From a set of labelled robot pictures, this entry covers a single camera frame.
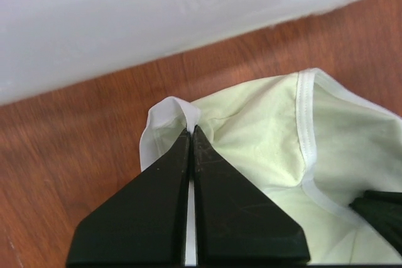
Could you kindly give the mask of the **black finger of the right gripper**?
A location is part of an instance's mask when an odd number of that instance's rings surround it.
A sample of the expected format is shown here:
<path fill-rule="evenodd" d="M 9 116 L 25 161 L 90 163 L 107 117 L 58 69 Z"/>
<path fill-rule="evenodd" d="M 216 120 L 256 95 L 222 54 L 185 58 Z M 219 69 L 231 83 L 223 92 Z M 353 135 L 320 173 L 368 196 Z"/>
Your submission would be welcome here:
<path fill-rule="evenodd" d="M 401 249 L 401 192 L 366 190 L 349 207 L 394 249 Z"/>

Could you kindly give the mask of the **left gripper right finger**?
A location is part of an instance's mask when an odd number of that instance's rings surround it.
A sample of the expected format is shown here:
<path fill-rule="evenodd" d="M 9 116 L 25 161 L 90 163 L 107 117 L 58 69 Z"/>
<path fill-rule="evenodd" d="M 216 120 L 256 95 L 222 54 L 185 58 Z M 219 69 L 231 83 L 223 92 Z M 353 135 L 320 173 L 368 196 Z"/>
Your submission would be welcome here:
<path fill-rule="evenodd" d="M 197 260 L 201 265 L 307 264 L 302 227 L 193 133 Z"/>

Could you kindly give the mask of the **pale green underwear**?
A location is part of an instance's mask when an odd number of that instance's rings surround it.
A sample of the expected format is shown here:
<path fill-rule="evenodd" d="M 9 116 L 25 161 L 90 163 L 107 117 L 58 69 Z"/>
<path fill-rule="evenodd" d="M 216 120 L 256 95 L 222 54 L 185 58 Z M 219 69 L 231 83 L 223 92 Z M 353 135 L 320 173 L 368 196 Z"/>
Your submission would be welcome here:
<path fill-rule="evenodd" d="M 366 190 L 401 191 L 401 117 L 313 68 L 150 108 L 141 169 L 183 129 L 212 147 L 304 230 L 313 264 L 400 264 L 349 203 Z"/>

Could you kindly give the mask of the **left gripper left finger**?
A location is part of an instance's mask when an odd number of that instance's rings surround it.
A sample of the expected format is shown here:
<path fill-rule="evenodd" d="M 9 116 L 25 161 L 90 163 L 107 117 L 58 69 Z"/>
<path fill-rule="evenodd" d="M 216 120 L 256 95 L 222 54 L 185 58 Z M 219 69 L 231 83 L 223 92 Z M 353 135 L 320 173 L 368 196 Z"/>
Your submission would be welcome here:
<path fill-rule="evenodd" d="M 183 130 L 162 157 L 77 225 L 68 267 L 184 263 L 190 142 Z"/>

